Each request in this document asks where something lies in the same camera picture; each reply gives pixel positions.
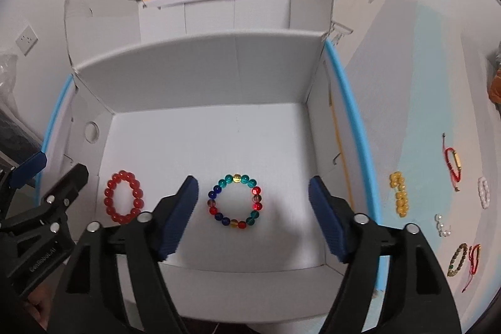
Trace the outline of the left hand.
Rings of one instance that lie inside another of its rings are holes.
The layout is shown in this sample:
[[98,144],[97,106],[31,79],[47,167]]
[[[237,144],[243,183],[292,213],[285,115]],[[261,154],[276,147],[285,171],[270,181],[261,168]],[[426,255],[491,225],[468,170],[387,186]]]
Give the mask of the left hand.
[[25,308],[28,313],[43,327],[48,328],[51,315],[53,293],[51,287],[42,283],[27,298]]

